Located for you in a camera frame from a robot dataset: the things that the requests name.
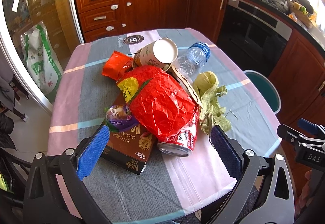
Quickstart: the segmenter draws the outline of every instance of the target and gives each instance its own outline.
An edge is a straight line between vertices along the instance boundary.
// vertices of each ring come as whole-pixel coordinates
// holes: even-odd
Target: bottle
[[[210,57],[210,48],[207,43],[197,42],[188,48],[184,55],[181,55],[174,62],[178,71],[188,78],[196,77]]]

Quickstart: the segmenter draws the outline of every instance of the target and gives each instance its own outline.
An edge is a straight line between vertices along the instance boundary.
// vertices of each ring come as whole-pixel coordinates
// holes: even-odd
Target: oven door
[[[277,64],[292,29],[257,7],[236,1],[236,7],[227,5],[217,46],[241,70],[254,70],[267,77]]]

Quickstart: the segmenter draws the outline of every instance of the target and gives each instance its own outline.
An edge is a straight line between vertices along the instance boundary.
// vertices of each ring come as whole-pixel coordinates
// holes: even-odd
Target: checkered tablecloth
[[[75,148],[102,123],[104,109],[120,93],[115,82],[101,75],[103,65],[114,50],[134,53],[159,39],[170,38],[179,53],[197,41],[206,42],[211,57],[203,71],[213,71],[228,94],[219,99],[232,114],[227,132],[244,149],[269,156],[279,145],[279,122],[262,95],[244,73],[216,45],[193,29],[152,30],[102,38],[78,46],[64,72],[49,131],[48,155]],[[61,177],[60,188],[69,210],[79,215]],[[100,158],[84,184],[112,222],[160,223],[192,213],[228,193],[236,183],[229,176],[207,135],[199,134],[192,155],[172,157],[154,149],[141,175],[121,169]]]

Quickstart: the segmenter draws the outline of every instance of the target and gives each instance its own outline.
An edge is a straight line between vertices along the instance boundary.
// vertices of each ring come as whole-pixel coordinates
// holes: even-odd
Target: crumpled red wrapper
[[[112,56],[105,63],[102,75],[108,76],[115,81],[120,79],[125,72],[132,68],[132,58],[118,51],[114,51]]]
[[[117,86],[135,118],[162,142],[192,121],[196,103],[158,67],[137,67],[125,73]]]

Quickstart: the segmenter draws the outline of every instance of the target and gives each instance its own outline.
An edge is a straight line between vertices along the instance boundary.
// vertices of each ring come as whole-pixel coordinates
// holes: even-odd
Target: teal chair
[[[262,74],[253,70],[246,70],[244,74],[256,86],[257,90],[262,94],[266,102],[271,107],[274,114],[279,113],[281,109],[281,100],[279,93],[274,85]]]

